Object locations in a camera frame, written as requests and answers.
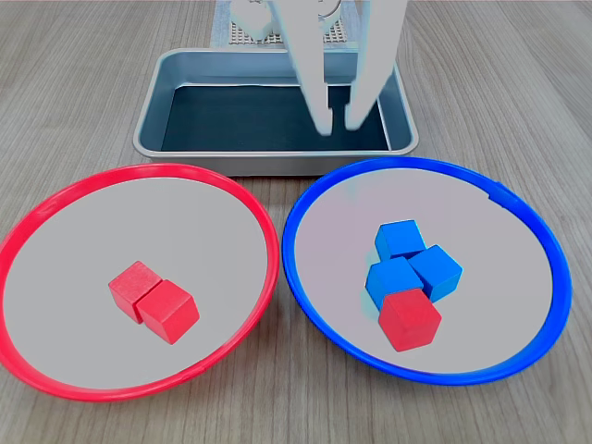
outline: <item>dark tray bottom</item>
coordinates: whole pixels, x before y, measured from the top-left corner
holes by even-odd
[[[323,137],[298,87],[181,87],[173,97],[162,151],[388,150],[377,105],[360,129],[345,129],[349,101],[349,86],[329,87],[333,134]]]

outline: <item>table surface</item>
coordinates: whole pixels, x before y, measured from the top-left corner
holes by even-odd
[[[145,160],[132,132],[154,63],[206,47],[213,2],[0,3],[0,236],[75,180]],[[592,4],[411,3],[399,63],[415,155],[504,182],[572,270],[557,345],[520,375],[439,388],[347,356],[280,276],[261,323],[192,382],[123,403],[55,399],[0,369],[3,443],[592,442]],[[241,179],[281,232],[309,179]]]

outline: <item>tray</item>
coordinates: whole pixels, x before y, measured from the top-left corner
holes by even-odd
[[[178,49],[162,55],[133,136],[156,162],[206,167],[227,176],[320,176],[368,157],[409,153],[417,133],[397,68],[366,124],[343,128],[356,72],[355,43],[328,47],[326,81],[334,135],[314,131],[285,49]]]

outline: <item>silver tray rim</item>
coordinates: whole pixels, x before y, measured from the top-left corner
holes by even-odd
[[[136,125],[136,129],[133,133],[133,146],[135,150],[142,154],[149,159],[154,161],[175,161],[175,160],[182,160],[182,159],[251,159],[251,158],[291,158],[291,157],[299,157],[299,158],[367,158],[367,157],[389,157],[393,155],[405,155],[413,151],[417,145],[419,144],[419,137],[417,134],[417,127],[413,121],[413,116],[411,112],[411,108],[409,106],[409,102],[407,100],[407,95],[405,93],[401,74],[399,72],[399,68],[395,65],[393,69],[393,75],[395,80],[397,81],[397,86],[401,93],[401,101],[403,108],[405,110],[405,116],[407,119],[407,125],[409,126],[409,130],[411,133],[411,141],[409,145],[405,148],[400,150],[387,150],[387,151],[373,151],[373,150],[348,150],[348,151],[183,151],[183,152],[175,152],[175,151],[153,151],[148,150],[145,148],[142,143],[140,142],[140,135],[142,133],[143,125],[148,114],[148,108],[150,107],[150,103],[152,102],[153,95],[154,95],[154,87],[156,85],[156,81],[158,79],[158,75],[160,74],[160,70],[162,68],[163,63],[171,56],[175,56],[180,53],[226,53],[226,54],[261,54],[261,53],[276,53],[276,54],[286,54],[288,52],[285,48],[260,48],[260,47],[246,47],[241,49],[236,49],[232,47],[222,47],[222,48],[177,48],[167,51],[160,55],[156,61],[156,65],[154,68],[153,76],[150,80],[150,85],[148,87],[148,91],[146,93],[142,110],[138,117],[138,123]],[[327,48],[325,52],[334,52],[334,53],[348,53],[348,52],[357,52],[357,45],[356,44],[349,44],[346,48]],[[237,85],[236,83],[216,83],[214,84],[207,84],[207,86],[243,86],[243,85],[252,85],[252,83],[242,83],[241,85]],[[387,134],[387,129],[383,123],[383,128],[385,130],[385,135],[387,136],[387,140],[389,141],[389,135]]]

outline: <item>metal mesh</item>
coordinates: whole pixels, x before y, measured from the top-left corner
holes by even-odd
[[[329,32],[323,36],[325,43],[346,43],[348,41],[347,33],[341,18],[331,27]],[[239,28],[234,23],[230,23],[230,44],[254,44],[254,43],[283,43],[281,35],[271,34],[265,37],[263,41],[256,41]]]

